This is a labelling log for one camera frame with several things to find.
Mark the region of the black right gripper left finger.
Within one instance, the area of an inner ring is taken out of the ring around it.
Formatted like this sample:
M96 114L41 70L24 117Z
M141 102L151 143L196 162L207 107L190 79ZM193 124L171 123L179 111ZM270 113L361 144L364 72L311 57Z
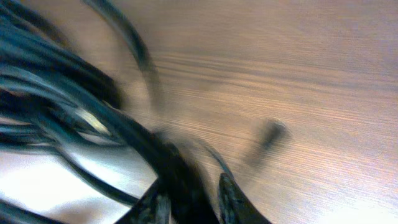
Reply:
M169 224L170 217L169 196L161 182L156 180L116 224Z

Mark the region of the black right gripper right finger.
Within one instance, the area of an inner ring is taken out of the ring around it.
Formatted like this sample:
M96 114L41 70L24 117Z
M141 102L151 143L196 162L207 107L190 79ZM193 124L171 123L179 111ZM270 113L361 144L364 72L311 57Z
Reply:
M271 224L227 173L220 174L218 202L222 224Z

